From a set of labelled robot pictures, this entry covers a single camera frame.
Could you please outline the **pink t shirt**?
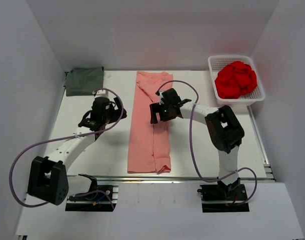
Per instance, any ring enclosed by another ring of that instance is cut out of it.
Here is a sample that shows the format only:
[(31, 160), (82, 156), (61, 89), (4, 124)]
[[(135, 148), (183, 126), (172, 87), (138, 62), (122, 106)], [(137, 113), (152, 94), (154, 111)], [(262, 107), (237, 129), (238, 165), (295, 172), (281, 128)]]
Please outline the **pink t shirt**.
[(158, 103), (158, 88), (168, 90), (173, 86), (173, 75), (167, 72), (136, 73), (135, 92), (131, 116), (127, 172), (169, 173), (171, 171), (168, 122), (151, 124), (150, 104)]

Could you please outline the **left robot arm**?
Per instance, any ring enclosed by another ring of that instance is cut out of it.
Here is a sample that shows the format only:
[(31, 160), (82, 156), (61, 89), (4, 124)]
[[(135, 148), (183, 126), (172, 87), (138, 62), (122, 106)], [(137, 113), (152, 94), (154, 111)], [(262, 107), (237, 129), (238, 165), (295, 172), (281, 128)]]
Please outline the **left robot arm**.
[(50, 154), (37, 156), (31, 163), (27, 193), (53, 205), (60, 205), (66, 198), (98, 195), (94, 177), (87, 174), (68, 176), (67, 171), (87, 147), (96, 142), (107, 125), (126, 118), (127, 112), (119, 97), (110, 100), (106, 95), (96, 97), (73, 135)]

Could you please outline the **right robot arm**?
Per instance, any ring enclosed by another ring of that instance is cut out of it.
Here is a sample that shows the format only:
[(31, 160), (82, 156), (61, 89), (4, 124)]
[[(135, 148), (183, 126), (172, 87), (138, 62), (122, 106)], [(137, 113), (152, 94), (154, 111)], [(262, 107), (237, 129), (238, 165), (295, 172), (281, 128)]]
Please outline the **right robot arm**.
[(193, 122), (207, 126), (210, 140), (218, 151), (219, 172), (215, 182), (218, 193), (223, 199), (231, 199), (240, 186), (238, 174), (238, 152), (245, 136), (244, 129), (238, 121), (232, 108), (224, 105), (220, 108), (209, 108), (193, 102), (190, 99), (181, 99), (174, 88), (159, 90), (155, 93), (159, 102), (150, 104), (150, 123), (167, 122), (175, 118), (189, 119), (189, 148), (195, 171), (202, 177), (193, 150)]

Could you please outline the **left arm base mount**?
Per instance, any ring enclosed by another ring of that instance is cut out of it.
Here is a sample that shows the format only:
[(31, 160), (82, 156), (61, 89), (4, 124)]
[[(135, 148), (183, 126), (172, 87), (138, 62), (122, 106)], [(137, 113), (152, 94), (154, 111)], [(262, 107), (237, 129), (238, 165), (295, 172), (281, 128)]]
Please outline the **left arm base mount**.
[(65, 204), (67, 212), (113, 212), (118, 200), (118, 186), (79, 174), (69, 176), (69, 191)]

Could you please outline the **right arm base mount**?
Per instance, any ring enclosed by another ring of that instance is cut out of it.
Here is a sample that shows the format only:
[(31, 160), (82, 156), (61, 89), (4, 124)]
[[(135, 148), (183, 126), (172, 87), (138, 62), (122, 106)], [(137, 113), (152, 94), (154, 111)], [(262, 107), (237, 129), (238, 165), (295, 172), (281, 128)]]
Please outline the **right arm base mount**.
[(247, 200), (247, 192), (244, 184), (233, 190), (228, 197), (220, 191), (215, 184), (200, 185), (197, 193), (201, 197), (201, 207), (203, 213), (245, 213), (249, 212), (249, 204), (241, 202)]

